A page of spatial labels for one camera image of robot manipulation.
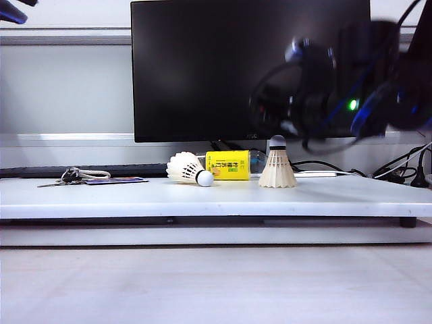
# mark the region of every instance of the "shuttlecock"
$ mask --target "shuttlecock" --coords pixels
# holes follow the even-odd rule
[[[214,177],[211,172],[204,170],[198,157],[191,152],[177,153],[167,163],[168,177],[188,184],[199,184],[209,187]]]
[[[286,141],[281,135],[270,139],[270,153],[261,178],[261,187],[286,188],[297,185],[290,161],[286,155]]]

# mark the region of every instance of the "desk surface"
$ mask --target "desk surface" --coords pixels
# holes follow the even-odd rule
[[[37,188],[52,179],[0,180],[2,219],[146,216],[432,216],[432,190],[356,176],[300,178],[296,188],[257,180],[210,188],[149,183]]]
[[[7,324],[427,324],[432,246],[2,250]]]

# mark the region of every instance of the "black monitor screen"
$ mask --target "black monitor screen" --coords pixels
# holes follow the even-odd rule
[[[246,140],[249,98],[293,38],[335,48],[369,0],[169,0],[131,4],[136,142]]]

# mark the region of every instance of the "keychain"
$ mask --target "keychain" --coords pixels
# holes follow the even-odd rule
[[[80,170],[77,167],[69,167],[61,175],[60,179],[55,180],[54,184],[44,184],[42,186],[38,186],[38,188],[63,186],[69,184],[84,184],[85,180],[89,180],[89,179],[102,180],[102,179],[109,179],[110,177],[111,174],[107,171]]]

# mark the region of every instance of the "green light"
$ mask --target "green light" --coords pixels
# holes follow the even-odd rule
[[[357,110],[358,109],[358,100],[352,99],[350,101],[350,103],[348,103],[348,109],[351,111]]]

